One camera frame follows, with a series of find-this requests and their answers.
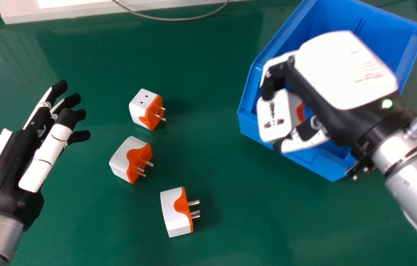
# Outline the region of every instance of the blue container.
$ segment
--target blue container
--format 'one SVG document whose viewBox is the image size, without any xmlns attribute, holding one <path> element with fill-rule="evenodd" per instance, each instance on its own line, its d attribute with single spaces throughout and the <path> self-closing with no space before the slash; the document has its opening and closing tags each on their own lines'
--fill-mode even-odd
<svg viewBox="0 0 417 266">
<path fill-rule="evenodd" d="M 269 147 L 259 138 L 256 101 L 267 60 L 297 50 L 317 35 L 337 31 L 354 32 L 396 74 L 402 93 L 417 57 L 417 23 L 356 0 L 304 0 L 253 62 L 238 108 L 241 132 Z M 313 113 L 306 108 L 305 117 Z M 331 141 L 283 156 L 322 177 L 336 181 L 355 163 L 350 148 Z"/>
</svg>

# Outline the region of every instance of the robotic hand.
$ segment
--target robotic hand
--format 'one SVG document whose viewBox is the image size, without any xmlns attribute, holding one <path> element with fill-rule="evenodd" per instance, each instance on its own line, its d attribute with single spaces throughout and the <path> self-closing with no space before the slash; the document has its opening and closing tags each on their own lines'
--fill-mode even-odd
<svg viewBox="0 0 417 266">
<path fill-rule="evenodd" d="M 55 104 L 66 90 L 65 81 L 53 85 L 22 130 L 1 132 L 0 266 L 12 261 L 23 232 L 38 218 L 44 204 L 41 186 L 64 148 L 90 138 L 89 131 L 73 132 L 86 117 L 83 109 L 70 109 L 80 103 L 79 94 Z"/>
<path fill-rule="evenodd" d="M 264 66 L 259 134 L 281 153 L 328 139 L 352 147 L 357 163 L 346 175 L 378 169 L 417 230 L 417 116 L 397 88 L 392 71 L 353 33 L 323 34 Z M 300 121 L 298 99 L 315 116 Z"/>
</svg>

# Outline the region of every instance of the wire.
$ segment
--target wire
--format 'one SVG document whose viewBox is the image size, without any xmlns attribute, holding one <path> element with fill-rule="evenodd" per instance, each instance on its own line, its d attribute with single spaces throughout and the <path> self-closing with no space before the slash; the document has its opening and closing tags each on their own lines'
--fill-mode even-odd
<svg viewBox="0 0 417 266">
<path fill-rule="evenodd" d="M 197 17 L 174 17 L 174 18 L 169 18 L 169 17 L 154 17 L 154 16 L 150 16 L 150 15 L 141 14 L 141 13 L 136 12 L 136 11 L 133 11 L 133 10 L 129 9 L 128 7 L 124 6 L 123 4 L 119 3 L 118 0 L 112 0 L 112 2 L 116 3 L 121 8 L 123 8 L 124 10 L 128 11 L 129 13 L 131 13 L 133 15 L 137 15 L 139 17 L 149 18 L 150 20 L 160 20 L 160 21 L 189 21 L 189 20 L 200 20 L 202 18 L 210 17 L 211 15 L 215 15 L 215 14 L 219 13 L 220 10 L 222 10 L 225 6 L 228 5 L 228 3 L 230 2 L 230 0 L 227 0 L 219 8 L 217 8 L 216 10 L 213 10 L 212 12 L 207 13 L 205 15 L 200 15 L 200 16 L 197 16 Z"/>
</svg>

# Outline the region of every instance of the green indicator light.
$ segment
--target green indicator light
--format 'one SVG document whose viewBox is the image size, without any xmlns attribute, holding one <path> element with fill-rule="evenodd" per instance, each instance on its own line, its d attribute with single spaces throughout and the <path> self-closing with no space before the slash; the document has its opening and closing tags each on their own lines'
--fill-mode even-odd
<svg viewBox="0 0 417 266">
<path fill-rule="evenodd" d="M 381 107 L 383 108 L 383 109 L 389 109 L 389 108 L 391 108 L 392 107 L 392 105 L 393 105 L 394 103 L 392 102 L 392 100 L 391 99 L 384 99 L 384 100 L 382 100 L 382 104 L 381 104 Z"/>
</svg>

